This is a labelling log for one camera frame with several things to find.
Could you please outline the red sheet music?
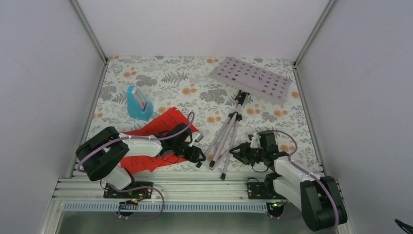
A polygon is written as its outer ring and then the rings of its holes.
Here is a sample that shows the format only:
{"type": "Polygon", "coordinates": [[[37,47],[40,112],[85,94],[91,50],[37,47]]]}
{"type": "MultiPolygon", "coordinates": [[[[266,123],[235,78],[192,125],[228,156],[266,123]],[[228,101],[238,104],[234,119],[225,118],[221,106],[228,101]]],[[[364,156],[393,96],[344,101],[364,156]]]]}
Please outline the red sheet music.
{"type": "Polygon", "coordinates": [[[162,157],[129,156],[124,157],[121,160],[120,165],[122,168],[127,169],[131,173],[137,173],[142,171],[153,172],[159,167],[169,166],[185,161],[187,160],[182,157],[178,157],[175,154],[162,157]]]}
{"type": "Polygon", "coordinates": [[[180,123],[183,123],[184,127],[187,126],[187,117],[185,117],[176,107],[172,107],[161,114],[159,117],[153,119],[150,123],[148,123],[141,129],[123,133],[131,136],[155,135],[166,130],[171,131],[180,123]]]}

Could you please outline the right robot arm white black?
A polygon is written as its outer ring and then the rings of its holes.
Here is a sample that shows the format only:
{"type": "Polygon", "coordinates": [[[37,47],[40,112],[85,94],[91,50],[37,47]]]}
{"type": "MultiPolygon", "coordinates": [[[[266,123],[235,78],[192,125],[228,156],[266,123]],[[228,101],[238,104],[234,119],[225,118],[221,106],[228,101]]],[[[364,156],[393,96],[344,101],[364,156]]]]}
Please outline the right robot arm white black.
{"type": "Polygon", "coordinates": [[[250,141],[229,150],[246,165],[262,162],[272,173],[264,180],[264,193],[269,198],[285,197],[296,206],[303,221],[312,231],[336,229],[348,221],[336,180],[300,166],[292,159],[297,151],[280,151],[275,134],[280,133],[296,145],[294,138],[280,130],[266,130],[250,136],[250,141]]]}

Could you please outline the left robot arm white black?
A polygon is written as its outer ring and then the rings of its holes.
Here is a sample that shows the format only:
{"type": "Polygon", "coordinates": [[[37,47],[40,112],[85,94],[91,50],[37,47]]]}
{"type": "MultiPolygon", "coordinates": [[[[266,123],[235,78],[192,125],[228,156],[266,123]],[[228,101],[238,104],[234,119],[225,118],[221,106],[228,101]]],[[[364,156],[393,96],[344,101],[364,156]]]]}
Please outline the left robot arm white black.
{"type": "Polygon", "coordinates": [[[148,136],[133,136],[107,127],[80,145],[75,155],[80,163],[78,169],[85,172],[89,180],[103,180],[121,196],[130,197],[136,185],[131,170],[121,167],[121,160],[132,156],[164,158],[173,154],[177,158],[200,163],[206,159],[196,146],[202,137],[201,133],[184,123],[148,136]]]}

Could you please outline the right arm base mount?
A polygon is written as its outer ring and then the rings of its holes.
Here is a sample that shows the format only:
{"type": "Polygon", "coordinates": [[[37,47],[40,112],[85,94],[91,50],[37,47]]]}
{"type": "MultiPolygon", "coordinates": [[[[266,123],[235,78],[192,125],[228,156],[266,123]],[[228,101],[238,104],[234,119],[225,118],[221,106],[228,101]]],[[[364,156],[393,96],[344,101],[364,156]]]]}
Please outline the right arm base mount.
{"type": "Polygon", "coordinates": [[[276,200],[271,202],[266,202],[266,212],[265,214],[270,219],[276,220],[292,220],[297,218],[296,216],[293,217],[286,217],[283,215],[285,205],[289,203],[288,199],[284,196],[275,192],[275,188],[273,182],[276,178],[281,177],[277,173],[269,173],[266,175],[263,182],[260,182],[258,179],[254,177],[249,177],[246,180],[246,187],[248,193],[249,200],[276,200]]]}

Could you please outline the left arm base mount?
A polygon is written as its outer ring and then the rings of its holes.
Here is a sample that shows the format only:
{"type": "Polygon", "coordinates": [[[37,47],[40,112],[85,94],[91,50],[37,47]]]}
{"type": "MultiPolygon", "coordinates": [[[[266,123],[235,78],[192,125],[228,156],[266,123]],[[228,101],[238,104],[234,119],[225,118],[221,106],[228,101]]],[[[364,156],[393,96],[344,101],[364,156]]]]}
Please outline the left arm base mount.
{"type": "MultiPolygon", "coordinates": [[[[152,186],[153,182],[148,182],[148,181],[135,181],[132,182],[129,186],[127,186],[124,190],[132,189],[135,187],[142,187],[142,186],[152,186]]],[[[104,188],[104,194],[103,197],[106,199],[112,198],[112,199],[122,199],[119,203],[119,206],[122,206],[124,204],[128,204],[129,206],[125,206],[122,208],[122,210],[131,210],[134,207],[133,204],[138,204],[139,201],[144,200],[144,199],[149,199],[151,198],[151,193],[152,189],[150,188],[144,188],[140,190],[134,190],[126,193],[121,193],[117,192],[114,190],[110,185],[106,185],[104,188]]],[[[120,214],[123,216],[131,216],[134,212],[124,212],[121,211],[120,214]]]]}

